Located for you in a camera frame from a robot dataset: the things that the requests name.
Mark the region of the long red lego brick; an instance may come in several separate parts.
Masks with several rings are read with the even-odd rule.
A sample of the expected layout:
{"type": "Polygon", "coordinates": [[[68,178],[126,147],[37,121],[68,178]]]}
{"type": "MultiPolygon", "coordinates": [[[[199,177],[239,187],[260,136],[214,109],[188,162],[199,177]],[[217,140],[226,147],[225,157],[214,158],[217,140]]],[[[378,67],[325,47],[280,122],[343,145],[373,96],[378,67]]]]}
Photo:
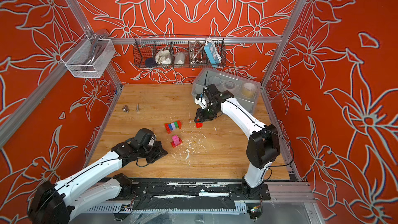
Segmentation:
{"type": "Polygon", "coordinates": [[[175,147],[177,147],[177,146],[179,146],[179,145],[181,145],[181,144],[182,144],[181,141],[172,141],[172,142],[171,142],[171,145],[172,145],[173,148],[175,148],[175,147]]]}

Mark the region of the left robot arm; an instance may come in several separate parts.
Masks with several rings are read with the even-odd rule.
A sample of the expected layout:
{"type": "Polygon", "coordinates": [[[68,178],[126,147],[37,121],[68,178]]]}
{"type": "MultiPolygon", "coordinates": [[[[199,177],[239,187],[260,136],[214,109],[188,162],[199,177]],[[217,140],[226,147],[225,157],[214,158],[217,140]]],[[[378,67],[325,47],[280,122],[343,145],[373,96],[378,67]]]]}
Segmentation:
{"type": "Polygon", "coordinates": [[[106,155],[74,175],[40,185],[28,209],[28,217],[34,224],[67,224],[84,211],[109,199],[137,196],[132,181],[120,173],[105,183],[105,176],[118,171],[131,162],[145,159],[147,164],[166,156],[162,143],[149,129],[114,146],[106,155]]]}

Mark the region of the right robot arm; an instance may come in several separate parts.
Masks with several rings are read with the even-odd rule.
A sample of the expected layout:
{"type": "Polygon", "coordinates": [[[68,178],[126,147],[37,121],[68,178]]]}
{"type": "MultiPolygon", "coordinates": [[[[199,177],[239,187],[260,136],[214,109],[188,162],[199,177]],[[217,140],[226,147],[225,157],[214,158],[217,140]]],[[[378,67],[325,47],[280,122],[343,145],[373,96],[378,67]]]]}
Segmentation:
{"type": "Polygon", "coordinates": [[[246,155],[249,160],[243,185],[249,190],[258,189],[264,182],[266,171],[280,155],[276,128],[256,119],[230,91],[221,92],[214,84],[204,87],[194,102],[200,106],[195,116],[196,123],[226,115],[243,131],[248,139],[246,155]]]}

